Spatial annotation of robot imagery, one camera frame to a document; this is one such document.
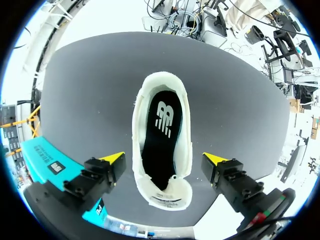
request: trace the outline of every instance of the white cable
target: white cable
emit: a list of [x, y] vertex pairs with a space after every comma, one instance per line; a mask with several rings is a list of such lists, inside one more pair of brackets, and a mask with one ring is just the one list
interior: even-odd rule
[[189, 12], [189, 11], [184, 11], [182, 9], [179, 9], [178, 11], [174, 12], [172, 15], [169, 16], [168, 18], [168, 23], [169, 23], [169, 27], [171, 29], [174, 29], [175, 28], [175, 18], [179, 15], [179, 14], [185, 14], [185, 15], [188, 15], [190, 16], [193, 20], [195, 19], [195, 23], [196, 23], [196, 26], [195, 28], [193, 29], [192, 27], [187, 27], [187, 26], [184, 26], [185, 25], [185, 22], [182, 22], [181, 23], [181, 30], [187, 30], [187, 29], [190, 29], [192, 30], [192, 32], [196, 33], [199, 29], [199, 17], [196, 16], [194, 13], [192, 12]]

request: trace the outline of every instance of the black chair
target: black chair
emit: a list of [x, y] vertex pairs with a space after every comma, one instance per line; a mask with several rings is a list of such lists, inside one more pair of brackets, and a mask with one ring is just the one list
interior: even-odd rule
[[227, 11], [227, 10], [229, 9], [229, 7], [228, 7], [227, 4], [225, 3], [225, 1], [226, 1], [226, 0], [213, 0], [210, 8], [211, 8], [211, 9], [217, 9], [218, 4], [222, 3], [222, 4], [225, 6], [224, 10]]
[[[265, 57], [266, 57], [266, 63], [269, 64], [273, 61], [279, 60], [279, 59], [286, 59], [289, 62], [291, 61], [291, 55], [299, 55], [295, 44], [292, 40], [291, 35], [284, 31], [284, 30], [276, 30], [273, 32], [273, 37], [277, 45], [273, 44], [273, 42], [270, 40], [270, 38], [266, 37], [264, 40], [271, 45], [271, 53], [267, 54], [266, 48], [264, 45], [262, 45]], [[276, 57], [270, 58], [272, 54], [276, 54]]]

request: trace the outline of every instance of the shoe lining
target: shoe lining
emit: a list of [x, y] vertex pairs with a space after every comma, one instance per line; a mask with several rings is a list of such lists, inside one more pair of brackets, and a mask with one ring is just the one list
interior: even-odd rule
[[141, 157], [145, 173], [162, 191], [176, 174], [174, 151], [182, 117], [181, 103], [175, 92], [165, 90], [154, 95], [148, 109]]

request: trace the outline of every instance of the desk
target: desk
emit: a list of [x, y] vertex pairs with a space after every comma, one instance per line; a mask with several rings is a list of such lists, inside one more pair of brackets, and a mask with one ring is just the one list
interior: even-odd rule
[[[193, 165], [186, 179], [193, 197], [177, 212], [149, 206], [132, 171], [134, 102], [145, 77], [158, 71], [183, 81], [191, 112]], [[103, 196], [108, 213], [159, 227], [193, 226], [216, 199], [201, 171], [203, 152], [237, 158], [259, 179], [277, 165], [289, 120], [285, 96], [241, 59], [193, 39], [150, 32], [105, 34], [59, 49], [47, 65], [41, 101], [43, 136], [68, 157], [83, 164], [92, 156], [126, 153], [125, 173]]]

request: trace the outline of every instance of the white shoe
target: white shoe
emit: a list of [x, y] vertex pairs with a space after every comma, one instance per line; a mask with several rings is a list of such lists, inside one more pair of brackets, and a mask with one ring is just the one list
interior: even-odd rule
[[140, 194], [167, 211], [186, 209], [192, 188], [190, 109], [182, 81], [156, 72], [142, 84], [132, 116], [132, 170]]

